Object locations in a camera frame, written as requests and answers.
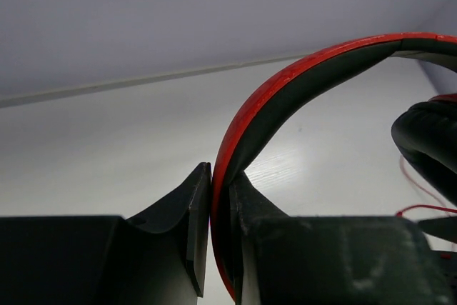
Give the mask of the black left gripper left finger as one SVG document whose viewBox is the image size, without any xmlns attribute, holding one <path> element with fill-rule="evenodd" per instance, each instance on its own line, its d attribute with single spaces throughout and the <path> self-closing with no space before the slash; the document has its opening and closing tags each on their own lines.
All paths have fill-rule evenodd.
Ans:
<svg viewBox="0 0 457 305">
<path fill-rule="evenodd" d="M 138 214 L 1 219 L 3 304 L 195 304 L 204 292 L 211 166 Z"/>
</svg>

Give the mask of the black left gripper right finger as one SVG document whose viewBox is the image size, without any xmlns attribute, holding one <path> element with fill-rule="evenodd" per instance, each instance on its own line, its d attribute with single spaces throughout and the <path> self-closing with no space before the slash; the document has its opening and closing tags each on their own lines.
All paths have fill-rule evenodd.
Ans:
<svg viewBox="0 0 457 305">
<path fill-rule="evenodd" d="M 452 304 L 425 236 L 397 216 L 289 216 L 229 187 L 237 304 Z"/>
</svg>

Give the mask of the red black headphones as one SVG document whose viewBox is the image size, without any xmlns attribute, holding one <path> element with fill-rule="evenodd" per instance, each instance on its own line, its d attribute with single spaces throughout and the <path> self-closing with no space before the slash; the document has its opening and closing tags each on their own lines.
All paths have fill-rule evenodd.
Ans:
<svg viewBox="0 0 457 305">
<path fill-rule="evenodd" d="M 456 70 L 454 36 L 409 32 L 346 41 L 308 55 L 265 81 L 232 119 L 212 179 L 211 236 L 216 265 L 235 297 L 229 234 L 229 183 L 261 152 L 283 123 L 317 96 L 391 56 L 428 61 Z"/>
</svg>

